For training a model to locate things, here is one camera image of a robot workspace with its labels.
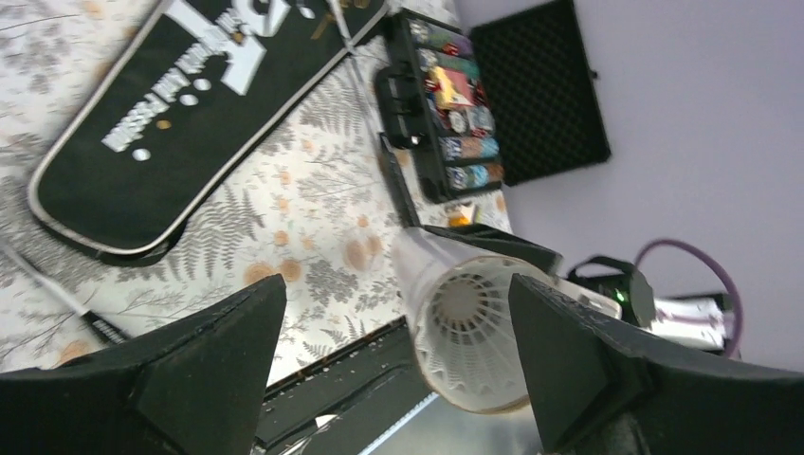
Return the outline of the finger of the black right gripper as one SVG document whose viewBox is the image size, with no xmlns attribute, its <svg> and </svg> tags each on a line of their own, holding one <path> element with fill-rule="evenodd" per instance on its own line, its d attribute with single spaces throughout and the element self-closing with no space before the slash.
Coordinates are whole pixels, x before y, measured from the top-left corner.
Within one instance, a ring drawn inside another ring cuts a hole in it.
<svg viewBox="0 0 804 455">
<path fill-rule="evenodd" d="M 526 261 L 546 274 L 555 274 L 563 256 L 546 246 L 534 244 L 509 232 L 483 224 L 460 227 L 437 227 L 424 225 L 426 232 L 458 241 L 505 256 Z"/>
</svg>

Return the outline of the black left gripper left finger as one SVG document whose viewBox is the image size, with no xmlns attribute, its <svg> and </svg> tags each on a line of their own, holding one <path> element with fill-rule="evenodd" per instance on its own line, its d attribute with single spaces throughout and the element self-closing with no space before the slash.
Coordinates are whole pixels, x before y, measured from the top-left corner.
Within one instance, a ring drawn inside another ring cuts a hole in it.
<svg viewBox="0 0 804 455">
<path fill-rule="evenodd" d="M 5 454 L 247 454 L 287 304 L 281 275 L 50 369 L 1 376 Z"/>
</svg>

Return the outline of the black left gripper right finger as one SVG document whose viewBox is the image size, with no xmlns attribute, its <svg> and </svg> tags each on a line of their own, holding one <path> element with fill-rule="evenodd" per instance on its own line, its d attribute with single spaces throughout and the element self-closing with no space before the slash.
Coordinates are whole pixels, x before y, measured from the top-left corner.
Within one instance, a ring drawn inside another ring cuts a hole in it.
<svg viewBox="0 0 804 455">
<path fill-rule="evenodd" d="M 543 448 L 799 454 L 803 376 L 707 354 L 517 275 L 509 307 Z"/>
</svg>

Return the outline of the white shuttlecock tube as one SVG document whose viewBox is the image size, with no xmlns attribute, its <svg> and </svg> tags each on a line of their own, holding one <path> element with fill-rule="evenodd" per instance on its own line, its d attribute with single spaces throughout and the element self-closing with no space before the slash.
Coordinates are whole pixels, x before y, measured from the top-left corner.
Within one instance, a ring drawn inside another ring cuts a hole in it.
<svg viewBox="0 0 804 455">
<path fill-rule="evenodd" d="M 400 231 L 391 257 L 414 357 L 432 390 L 474 413 L 523 407 L 528 392 L 508 293 L 514 275 L 545 273 L 421 227 Z"/>
</svg>

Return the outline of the white shuttlecock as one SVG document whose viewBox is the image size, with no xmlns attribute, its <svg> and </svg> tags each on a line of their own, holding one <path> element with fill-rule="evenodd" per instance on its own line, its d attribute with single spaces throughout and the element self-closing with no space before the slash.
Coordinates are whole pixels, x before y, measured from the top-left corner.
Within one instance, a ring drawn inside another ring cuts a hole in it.
<svg viewBox="0 0 804 455">
<path fill-rule="evenodd" d="M 447 277 L 415 325 L 422 374 L 453 405 L 477 413 L 516 407 L 527 394 L 508 303 L 509 274 Z"/>
</svg>

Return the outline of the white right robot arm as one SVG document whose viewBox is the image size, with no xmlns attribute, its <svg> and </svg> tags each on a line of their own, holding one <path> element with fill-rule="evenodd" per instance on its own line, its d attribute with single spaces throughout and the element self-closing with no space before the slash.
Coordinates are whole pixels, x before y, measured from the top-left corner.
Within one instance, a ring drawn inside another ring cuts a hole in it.
<svg viewBox="0 0 804 455">
<path fill-rule="evenodd" d="M 468 246 L 501 253 L 535 265 L 554 274 L 562 255 L 513 234 L 486 225 L 462 227 L 425 226 L 435 236 Z M 706 265 L 721 281 L 720 293 L 659 298 L 642 273 L 641 264 L 660 246 L 678 248 Z M 647 316 L 646 326 L 653 334 L 705 352 L 740 359 L 744 311 L 740 293 L 724 268 L 701 249 L 681 240 L 659 238 L 643 246 L 631 263 L 597 255 L 574 266 L 566 275 L 573 290 L 594 291 L 614 301 L 629 322 Z"/>
</svg>

